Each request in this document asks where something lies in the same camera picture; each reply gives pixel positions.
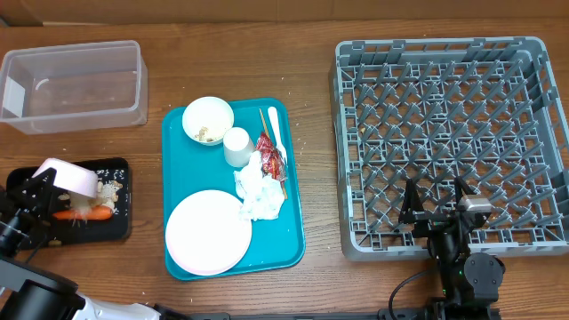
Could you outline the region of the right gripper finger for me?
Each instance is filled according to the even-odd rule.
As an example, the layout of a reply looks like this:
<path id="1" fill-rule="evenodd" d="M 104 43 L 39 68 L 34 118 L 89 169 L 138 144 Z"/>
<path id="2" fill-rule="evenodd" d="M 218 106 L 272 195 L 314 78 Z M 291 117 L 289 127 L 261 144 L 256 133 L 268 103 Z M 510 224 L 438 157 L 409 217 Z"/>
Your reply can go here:
<path id="1" fill-rule="evenodd" d="M 412 179 L 405 183 L 404 201 L 399 214 L 398 222 L 413 224 L 425 219 L 422 202 Z"/>
<path id="2" fill-rule="evenodd" d="M 475 195 L 474 190 L 461 177 L 456 177 L 453 181 L 455 203 L 458 204 L 465 195 Z"/>

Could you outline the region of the orange carrot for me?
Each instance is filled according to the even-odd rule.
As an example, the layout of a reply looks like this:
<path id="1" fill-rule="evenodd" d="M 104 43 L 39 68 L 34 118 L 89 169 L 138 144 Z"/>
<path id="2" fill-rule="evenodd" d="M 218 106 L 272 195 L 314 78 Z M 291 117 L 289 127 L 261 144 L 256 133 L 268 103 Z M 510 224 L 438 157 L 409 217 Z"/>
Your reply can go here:
<path id="1" fill-rule="evenodd" d="M 57 220 L 108 220 L 113 215 L 112 210 L 104 205 L 85 210 L 66 210 L 56 212 L 52 216 Z"/>

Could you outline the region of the white bowl with scraps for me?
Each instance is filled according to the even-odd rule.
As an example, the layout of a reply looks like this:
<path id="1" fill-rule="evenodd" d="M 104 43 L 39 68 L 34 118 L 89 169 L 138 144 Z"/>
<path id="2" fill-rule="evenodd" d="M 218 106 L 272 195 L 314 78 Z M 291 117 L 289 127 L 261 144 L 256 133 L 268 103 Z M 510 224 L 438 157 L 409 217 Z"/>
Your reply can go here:
<path id="1" fill-rule="evenodd" d="M 183 131 L 195 142 L 205 146 L 222 143 L 225 133 L 233 127 L 232 107 L 223 99 L 206 96 L 192 101 L 183 111 Z"/>

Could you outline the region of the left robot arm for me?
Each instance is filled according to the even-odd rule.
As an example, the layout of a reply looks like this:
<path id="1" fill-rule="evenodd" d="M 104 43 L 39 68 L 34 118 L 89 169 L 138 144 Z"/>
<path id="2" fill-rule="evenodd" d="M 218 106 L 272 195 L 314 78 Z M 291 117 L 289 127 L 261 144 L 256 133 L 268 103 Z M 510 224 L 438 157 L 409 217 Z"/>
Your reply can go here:
<path id="1" fill-rule="evenodd" d="M 67 278 L 15 259 L 39 217 L 49 209 L 59 177 L 57 169 L 48 168 L 18 188 L 1 190 L 1 285 L 12 292 L 1 309 L 1 317 L 22 320 L 186 319 L 186 315 L 159 305 L 122 305 L 92 300 L 81 295 L 78 285 Z"/>

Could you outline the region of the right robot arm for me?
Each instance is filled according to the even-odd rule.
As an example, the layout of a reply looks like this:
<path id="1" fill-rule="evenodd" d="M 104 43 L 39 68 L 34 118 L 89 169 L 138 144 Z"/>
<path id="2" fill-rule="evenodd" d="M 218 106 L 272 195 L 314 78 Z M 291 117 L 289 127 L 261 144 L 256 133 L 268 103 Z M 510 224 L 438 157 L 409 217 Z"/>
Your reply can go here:
<path id="1" fill-rule="evenodd" d="M 456 205 L 448 213 L 424 210 L 415 183 L 405 183 L 399 221 L 413 226 L 415 238 L 426 238 L 428 253 L 436 266 L 400 283 L 389 296 L 389 316 L 397 319 L 499 319 L 491 305 L 499 299 L 506 268 L 501 260 L 483 252 L 473 253 L 467 236 L 484 226 L 491 215 L 489 200 L 476 194 L 461 178 L 454 180 Z M 422 308 L 393 308 L 393 301 L 406 284 L 437 272 L 443 296 L 431 298 Z"/>

